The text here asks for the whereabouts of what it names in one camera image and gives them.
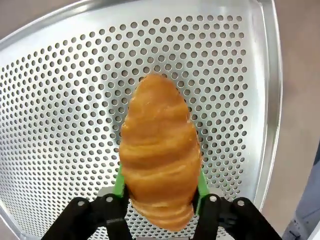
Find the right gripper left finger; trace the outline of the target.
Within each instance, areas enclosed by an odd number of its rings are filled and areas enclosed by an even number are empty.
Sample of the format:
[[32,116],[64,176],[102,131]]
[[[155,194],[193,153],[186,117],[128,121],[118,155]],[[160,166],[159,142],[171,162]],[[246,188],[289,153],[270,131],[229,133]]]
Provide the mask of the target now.
[[44,234],[44,238],[87,240],[98,228],[105,227],[110,240],[132,240],[125,220],[128,205],[129,193],[120,166],[113,187],[100,189],[93,201],[83,197],[73,198]]

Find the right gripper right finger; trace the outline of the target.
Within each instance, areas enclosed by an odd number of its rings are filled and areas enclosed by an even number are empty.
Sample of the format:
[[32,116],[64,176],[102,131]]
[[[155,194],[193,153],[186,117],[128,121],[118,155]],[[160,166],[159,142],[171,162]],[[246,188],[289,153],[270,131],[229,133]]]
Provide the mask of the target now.
[[201,172],[193,196],[193,211],[198,215],[195,240],[215,240],[222,227],[235,240],[273,240],[274,228],[246,197],[228,201],[210,193]]

